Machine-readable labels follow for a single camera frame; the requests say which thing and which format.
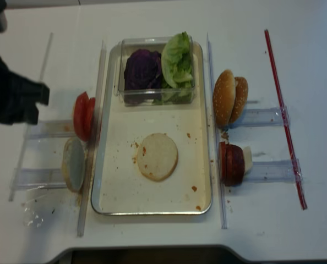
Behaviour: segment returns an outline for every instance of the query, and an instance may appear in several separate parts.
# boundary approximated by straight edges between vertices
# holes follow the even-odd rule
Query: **red cabbage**
[[[124,70],[124,89],[160,89],[162,81],[161,54],[147,49],[135,51]]]

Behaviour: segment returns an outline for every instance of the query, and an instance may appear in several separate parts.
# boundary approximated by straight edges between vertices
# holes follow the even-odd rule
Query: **metal tray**
[[[116,96],[120,56],[118,45],[108,63],[93,209],[109,216],[205,213],[211,206],[212,189],[200,45],[193,43],[196,89],[191,104],[126,107]],[[159,183],[142,176],[134,159],[136,145],[152,133],[167,133],[179,155],[173,174]]]

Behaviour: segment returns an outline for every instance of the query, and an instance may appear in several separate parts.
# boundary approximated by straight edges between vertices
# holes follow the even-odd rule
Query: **white table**
[[[308,209],[301,210],[291,184],[261,184],[249,191],[242,186],[227,194],[228,229],[223,230],[214,177],[214,202],[199,217],[103,217],[89,204],[85,234],[76,238],[77,198],[58,190],[53,191],[59,199],[54,214],[42,205],[50,215],[41,227],[28,228],[23,203],[30,202],[31,192],[7,201],[23,126],[0,125],[0,263],[44,263],[75,248],[167,245],[222,245],[251,261],[327,259],[327,1],[141,2],[8,10],[6,16],[8,31],[0,35],[3,60],[37,80],[53,32],[44,81],[55,89],[74,89],[74,98],[82,90],[95,92],[102,39],[109,52],[123,38],[184,30],[204,54],[209,33],[215,78],[231,68],[250,87],[275,92],[264,54],[264,29],[269,29]],[[277,106],[276,100],[268,103]],[[69,111],[40,115],[70,117]]]

